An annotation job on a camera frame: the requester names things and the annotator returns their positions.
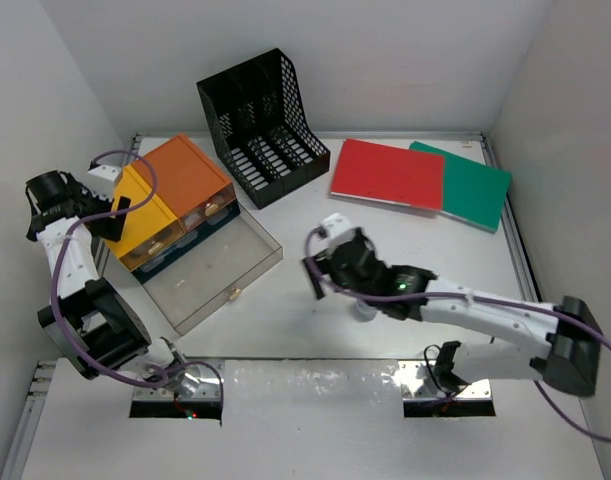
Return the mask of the small clear jar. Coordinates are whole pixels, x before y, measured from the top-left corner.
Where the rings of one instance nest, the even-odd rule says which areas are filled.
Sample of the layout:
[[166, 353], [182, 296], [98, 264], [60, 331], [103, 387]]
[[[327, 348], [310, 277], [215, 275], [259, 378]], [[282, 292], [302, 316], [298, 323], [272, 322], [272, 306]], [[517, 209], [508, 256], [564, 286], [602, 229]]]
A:
[[354, 315], [358, 321], [370, 322], [375, 319], [377, 314], [378, 310], [363, 300], [357, 300], [354, 304]]

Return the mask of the red notebook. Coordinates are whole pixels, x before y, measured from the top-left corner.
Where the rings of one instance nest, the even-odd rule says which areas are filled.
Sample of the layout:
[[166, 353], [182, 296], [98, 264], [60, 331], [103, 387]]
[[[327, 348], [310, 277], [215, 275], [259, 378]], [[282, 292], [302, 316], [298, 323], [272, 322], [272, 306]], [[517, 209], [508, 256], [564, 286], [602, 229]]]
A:
[[445, 160], [438, 154], [347, 139], [338, 156], [330, 193], [440, 211], [444, 168]]

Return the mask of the large clear bottom drawer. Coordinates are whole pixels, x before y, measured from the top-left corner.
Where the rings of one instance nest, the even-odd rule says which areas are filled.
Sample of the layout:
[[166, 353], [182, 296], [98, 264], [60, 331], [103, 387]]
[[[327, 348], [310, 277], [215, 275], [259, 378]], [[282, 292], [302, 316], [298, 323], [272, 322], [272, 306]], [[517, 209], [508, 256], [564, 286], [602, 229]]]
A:
[[282, 246], [242, 206], [217, 217], [133, 272], [181, 336], [283, 259]]

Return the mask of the green notebook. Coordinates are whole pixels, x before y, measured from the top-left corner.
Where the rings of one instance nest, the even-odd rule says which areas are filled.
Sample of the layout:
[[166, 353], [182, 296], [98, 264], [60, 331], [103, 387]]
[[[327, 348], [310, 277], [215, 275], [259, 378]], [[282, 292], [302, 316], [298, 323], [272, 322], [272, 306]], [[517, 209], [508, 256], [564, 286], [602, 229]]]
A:
[[411, 143], [409, 149], [444, 159], [444, 214], [488, 232], [498, 230], [511, 183], [509, 172], [418, 141]]

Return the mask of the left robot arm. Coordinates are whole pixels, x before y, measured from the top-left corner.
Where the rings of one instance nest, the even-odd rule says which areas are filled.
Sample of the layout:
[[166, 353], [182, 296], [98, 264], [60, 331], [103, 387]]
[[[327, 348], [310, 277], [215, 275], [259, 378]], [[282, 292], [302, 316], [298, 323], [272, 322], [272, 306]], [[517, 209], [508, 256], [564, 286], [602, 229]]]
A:
[[85, 378], [136, 374], [132, 385], [180, 393], [187, 366], [174, 345], [150, 337], [131, 306], [97, 270], [92, 243], [120, 239], [131, 206], [114, 191], [119, 167], [92, 165], [83, 180], [52, 170], [27, 181], [27, 237], [42, 245], [51, 272], [40, 326]]

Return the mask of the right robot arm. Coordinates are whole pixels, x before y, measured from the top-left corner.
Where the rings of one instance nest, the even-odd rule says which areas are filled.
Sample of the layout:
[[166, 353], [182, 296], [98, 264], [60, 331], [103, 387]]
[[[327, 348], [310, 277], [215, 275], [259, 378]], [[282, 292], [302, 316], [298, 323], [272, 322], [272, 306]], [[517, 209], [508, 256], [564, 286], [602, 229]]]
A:
[[430, 270], [387, 265], [359, 228], [336, 239], [315, 229], [325, 241], [303, 260], [317, 298], [322, 287], [354, 298], [371, 316], [457, 326], [492, 337], [487, 344], [447, 341], [420, 377], [431, 397], [449, 398], [479, 380], [542, 381], [579, 398], [595, 394], [600, 329], [584, 301], [564, 297], [561, 304], [523, 303], [491, 297], [449, 282]]

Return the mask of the orange yellow drawer organizer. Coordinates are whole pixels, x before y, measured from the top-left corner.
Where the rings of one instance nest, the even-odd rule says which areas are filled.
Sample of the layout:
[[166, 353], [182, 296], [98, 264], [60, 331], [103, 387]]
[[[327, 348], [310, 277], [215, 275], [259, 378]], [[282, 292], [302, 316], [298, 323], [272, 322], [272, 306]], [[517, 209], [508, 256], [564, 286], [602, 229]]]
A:
[[150, 192], [146, 205], [127, 214], [121, 239], [107, 243], [130, 272], [152, 270], [236, 205], [232, 180], [184, 134], [127, 165], [115, 199], [135, 205]]

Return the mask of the black mesh file rack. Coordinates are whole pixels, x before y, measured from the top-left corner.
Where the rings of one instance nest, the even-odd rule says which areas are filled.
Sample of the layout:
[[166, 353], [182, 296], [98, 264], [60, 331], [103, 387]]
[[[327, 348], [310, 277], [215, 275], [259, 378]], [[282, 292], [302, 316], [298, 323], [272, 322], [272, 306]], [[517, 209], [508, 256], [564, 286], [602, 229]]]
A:
[[329, 171], [306, 120], [293, 62], [278, 48], [197, 82], [217, 154], [263, 209]]

